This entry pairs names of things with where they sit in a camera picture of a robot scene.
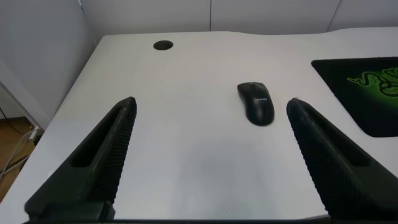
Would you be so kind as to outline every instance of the desk surface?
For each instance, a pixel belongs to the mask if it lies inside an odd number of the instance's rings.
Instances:
[[[0,205],[5,223],[119,100],[137,118],[114,203],[116,218],[291,219],[326,214],[285,112],[297,97],[398,175],[398,138],[363,133],[310,62],[398,56],[398,28],[311,35],[234,32],[104,37]],[[170,50],[152,46],[170,40]],[[236,85],[262,82],[268,127],[244,115]]]

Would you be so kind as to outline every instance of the razer logo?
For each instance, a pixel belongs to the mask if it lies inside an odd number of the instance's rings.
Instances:
[[[360,78],[347,78],[361,86],[378,86],[385,96],[398,97],[398,68],[383,69],[381,72],[363,72]]]

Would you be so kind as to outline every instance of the black mouse pad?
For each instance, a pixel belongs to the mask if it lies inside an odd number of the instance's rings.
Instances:
[[[398,136],[398,57],[311,64],[366,134]]]

